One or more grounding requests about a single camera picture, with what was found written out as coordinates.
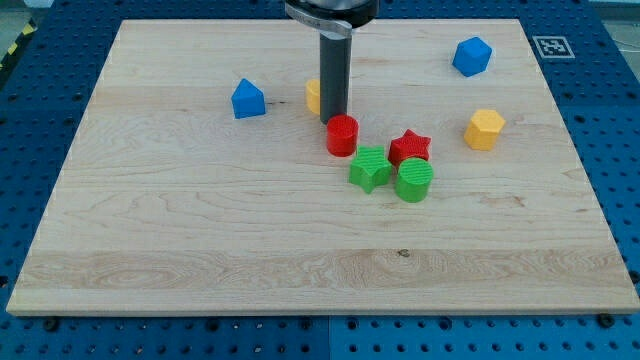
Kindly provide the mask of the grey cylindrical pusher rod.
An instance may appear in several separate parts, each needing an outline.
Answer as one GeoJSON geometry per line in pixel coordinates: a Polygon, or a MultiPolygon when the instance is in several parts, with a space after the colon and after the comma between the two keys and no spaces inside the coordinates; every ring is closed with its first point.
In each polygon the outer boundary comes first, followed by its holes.
{"type": "Polygon", "coordinates": [[[320,119],[325,125],[347,113],[350,82],[351,39],[321,32],[320,38],[320,119]]]}

